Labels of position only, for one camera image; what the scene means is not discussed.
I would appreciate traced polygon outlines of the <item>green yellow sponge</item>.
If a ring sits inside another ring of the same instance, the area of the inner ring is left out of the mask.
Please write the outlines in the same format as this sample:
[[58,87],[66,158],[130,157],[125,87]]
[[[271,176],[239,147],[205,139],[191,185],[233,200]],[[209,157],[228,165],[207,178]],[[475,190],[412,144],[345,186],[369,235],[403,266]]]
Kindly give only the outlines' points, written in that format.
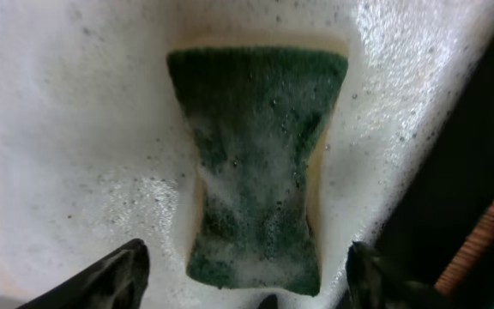
[[173,51],[166,64],[203,189],[187,275],[217,288],[318,294],[310,158],[347,58],[289,46],[206,47]]

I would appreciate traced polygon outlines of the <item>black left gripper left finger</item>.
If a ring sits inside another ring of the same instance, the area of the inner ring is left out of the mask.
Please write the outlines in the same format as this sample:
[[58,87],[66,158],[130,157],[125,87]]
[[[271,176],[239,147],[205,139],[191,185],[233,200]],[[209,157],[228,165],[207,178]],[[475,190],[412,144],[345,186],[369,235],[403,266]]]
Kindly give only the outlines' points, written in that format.
[[138,309],[149,272],[147,246],[132,239],[17,309]]

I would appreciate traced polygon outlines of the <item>black tray with soapy water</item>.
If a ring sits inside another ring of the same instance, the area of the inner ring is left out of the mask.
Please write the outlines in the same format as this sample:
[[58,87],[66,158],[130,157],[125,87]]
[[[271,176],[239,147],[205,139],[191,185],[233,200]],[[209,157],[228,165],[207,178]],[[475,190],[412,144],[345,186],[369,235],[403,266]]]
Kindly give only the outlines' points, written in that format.
[[494,34],[494,1],[0,1],[0,308],[46,293],[133,238],[145,308],[248,308],[260,290],[185,273],[195,150],[166,68],[174,47],[268,43],[344,52],[322,143],[318,296],[346,292]]

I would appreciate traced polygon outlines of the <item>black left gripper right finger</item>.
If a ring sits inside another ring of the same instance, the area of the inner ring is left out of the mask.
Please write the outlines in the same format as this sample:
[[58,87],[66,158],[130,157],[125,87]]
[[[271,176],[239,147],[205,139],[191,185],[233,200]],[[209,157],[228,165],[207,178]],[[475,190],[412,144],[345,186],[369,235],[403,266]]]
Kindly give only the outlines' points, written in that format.
[[359,309],[451,309],[445,296],[415,280],[389,257],[365,242],[348,249],[346,278],[350,300]]

